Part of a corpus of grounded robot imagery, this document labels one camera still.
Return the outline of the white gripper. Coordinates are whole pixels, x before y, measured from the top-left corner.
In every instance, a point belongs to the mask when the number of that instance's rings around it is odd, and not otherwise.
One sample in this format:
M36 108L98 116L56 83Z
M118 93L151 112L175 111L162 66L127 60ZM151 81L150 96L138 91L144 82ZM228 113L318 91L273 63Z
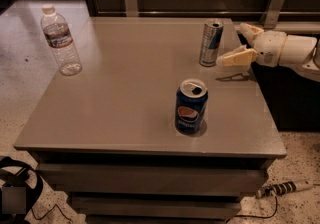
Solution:
M275 67L278 65L282 48L287 37L285 32L273 30L264 32L263 29L248 23L241 23L239 31L247 40L248 44L254 49L248 48L246 45L241 45L236 49L219 56L216 60L218 66L248 66L255 61L259 65L268 67Z

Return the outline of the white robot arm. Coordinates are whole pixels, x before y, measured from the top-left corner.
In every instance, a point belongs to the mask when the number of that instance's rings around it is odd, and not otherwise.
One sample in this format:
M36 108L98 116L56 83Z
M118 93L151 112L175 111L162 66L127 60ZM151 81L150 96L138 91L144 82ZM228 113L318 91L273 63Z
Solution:
M245 67L256 62L267 67L290 68L298 75L320 82L319 40L240 24L249 47L241 45L217 58L220 67Z

